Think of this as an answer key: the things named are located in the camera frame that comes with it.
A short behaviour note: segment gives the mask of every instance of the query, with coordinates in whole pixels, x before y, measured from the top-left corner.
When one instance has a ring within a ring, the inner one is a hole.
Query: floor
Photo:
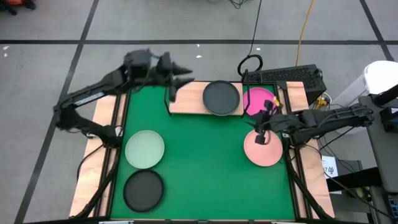
[[[170,51],[197,80],[239,80],[236,67],[249,52],[259,1],[239,10],[227,0],[36,3],[34,11],[18,7],[17,16],[0,12],[0,217],[6,224],[68,217],[86,139],[54,128],[52,106],[60,95],[97,82],[124,54],[148,47]],[[253,53],[263,57],[263,69],[294,66],[309,5],[262,2]],[[396,0],[315,1],[299,64],[321,68],[327,93],[336,98],[367,64],[398,59],[397,9]],[[94,108],[79,112],[90,118]],[[331,148],[340,159],[376,166],[364,131]]]

